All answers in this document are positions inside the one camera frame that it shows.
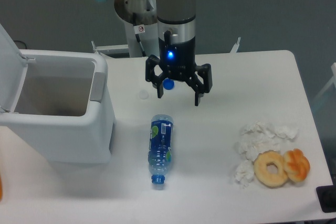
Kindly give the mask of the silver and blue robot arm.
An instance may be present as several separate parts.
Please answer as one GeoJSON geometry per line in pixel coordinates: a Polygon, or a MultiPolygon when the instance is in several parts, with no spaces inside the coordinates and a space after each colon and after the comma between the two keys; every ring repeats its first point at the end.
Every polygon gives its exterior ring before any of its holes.
{"type": "Polygon", "coordinates": [[[196,0],[114,0],[114,9],[129,32],[130,55],[146,57],[145,79],[157,96],[171,79],[191,87],[199,104],[213,83],[210,64],[195,62],[196,0]]]}

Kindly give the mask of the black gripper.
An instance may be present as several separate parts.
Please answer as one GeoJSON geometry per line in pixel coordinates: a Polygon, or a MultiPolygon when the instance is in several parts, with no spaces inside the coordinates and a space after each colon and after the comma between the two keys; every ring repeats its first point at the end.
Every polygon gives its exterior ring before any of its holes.
{"type": "Polygon", "coordinates": [[[145,80],[151,82],[157,90],[160,99],[163,94],[163,81],[166,78],[184,81],[195,92],[194,105],[198,106],[205,93],[212,88],[212,68],[209,63],[196,65],[195,37],[189,41],[174,44],[171,34],[164,34],[159,39],[160,58],[150,55],[145,61],[145,80]],[[162,70],[155,74],[155,67],[162,70]]]}

